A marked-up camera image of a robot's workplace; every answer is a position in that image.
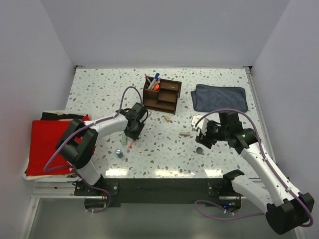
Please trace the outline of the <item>grey round cap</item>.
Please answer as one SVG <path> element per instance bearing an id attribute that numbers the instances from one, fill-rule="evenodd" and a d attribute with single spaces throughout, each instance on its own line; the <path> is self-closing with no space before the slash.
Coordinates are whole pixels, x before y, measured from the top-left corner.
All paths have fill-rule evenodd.
<path id="1" fill-rule="evenodd" d="M 196 153 L 197 153 L 197 154 L 202 154 L 202 153 L 203 153 L 203 149 L 202 149 L 201 147 L 198 147 L 198 148 L 196 149 Z"/>

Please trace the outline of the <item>blue battery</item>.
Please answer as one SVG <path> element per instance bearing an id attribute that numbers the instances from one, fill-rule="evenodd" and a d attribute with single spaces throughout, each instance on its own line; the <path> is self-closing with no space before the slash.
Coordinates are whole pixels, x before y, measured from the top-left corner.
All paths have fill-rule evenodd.
<path id="1" fill-rule="evenodd" d="M 122 153 L 122 151 L 120 150 L 120 149 L 116 149 L 116 151 L 115 151 L 115 154 L 116 154 L 116 156 L 118 157 L 118 158 L 123 158 L 123 153 Z"/>

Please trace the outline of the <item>brown wooden desk organizer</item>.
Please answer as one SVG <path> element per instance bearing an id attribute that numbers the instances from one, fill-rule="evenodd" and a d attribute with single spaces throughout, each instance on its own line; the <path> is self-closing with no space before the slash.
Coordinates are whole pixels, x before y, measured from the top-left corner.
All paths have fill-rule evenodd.
<path id="1" fill-rule="evenodd" d="M 143 105 L 149 110 L 175 114 L 181 93 L 182 82 L 161 79 L 158 90 L 148 89 L 149 81 L 145 77 L 143 86 Z"/>

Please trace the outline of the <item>orange black highlighter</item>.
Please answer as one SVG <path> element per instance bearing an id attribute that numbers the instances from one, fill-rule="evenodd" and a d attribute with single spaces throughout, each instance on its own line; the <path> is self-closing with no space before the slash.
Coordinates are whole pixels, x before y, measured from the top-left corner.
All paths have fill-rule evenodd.
<path id="1" fill-rule="evenodd" d="M 156 84 L 153 88 L 154 91 L 157 91 L 158 89 L 160 88 L 160 85 L 159 84 Z"/>

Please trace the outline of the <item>red gel pen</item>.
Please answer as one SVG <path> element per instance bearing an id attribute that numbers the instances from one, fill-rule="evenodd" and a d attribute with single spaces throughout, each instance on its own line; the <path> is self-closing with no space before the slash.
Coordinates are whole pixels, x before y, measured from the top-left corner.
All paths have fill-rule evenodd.
<path id="1" fill-rule="evenodd" d="M 149 77 L 145 74 L 145 78 L 146 78 L 146 80 L 147 80 L 147 82 L 149 83 L 149 86 L 151 85 L 151 80 L 149 79 Z"/>

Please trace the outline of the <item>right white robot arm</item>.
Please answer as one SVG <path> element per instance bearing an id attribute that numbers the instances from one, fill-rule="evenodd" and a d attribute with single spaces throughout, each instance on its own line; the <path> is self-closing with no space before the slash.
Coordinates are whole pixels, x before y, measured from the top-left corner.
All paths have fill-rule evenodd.
<path id="1" fill-rule="evenodd" d="M 223 175 L 222 190 L 226 195 L 238 193 L 257 206 L 271 229 L 282 235 L 296 227 L 311 227 L 314 224 L 312 210 L 314 199 L 310 193 L 302 193 L 266 152 L 256 126 L 243 128 L 239 115 L 249 122 L 252 119 L 244 112 L 235 109 L 219 109 L 219 122 L 208 120 L 210 113 L 193 116 L 192 129 L 199 134 L 196 142 L 211 148 L 219 141 L 248 162 L 263 183 L 254 183 L 239 169 Z"/>

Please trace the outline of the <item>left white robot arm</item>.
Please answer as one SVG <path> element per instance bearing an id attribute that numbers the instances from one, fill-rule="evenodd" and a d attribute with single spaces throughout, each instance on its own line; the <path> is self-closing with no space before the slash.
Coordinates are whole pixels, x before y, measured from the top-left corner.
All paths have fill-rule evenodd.
<path id="1" fill-rule="evenodd" d="M 56 153 L 86 181 L 85 188 L 91 195 L 99 195 L 103 191 L 102 175 L 91 160 L 96 143 L 116 132 L 139 139 L 147 116 L 147 108 L 135 103 L 132 108 L 118 110 L 115 116 L 87 122 L 74 119 L 59 140 Z"/>

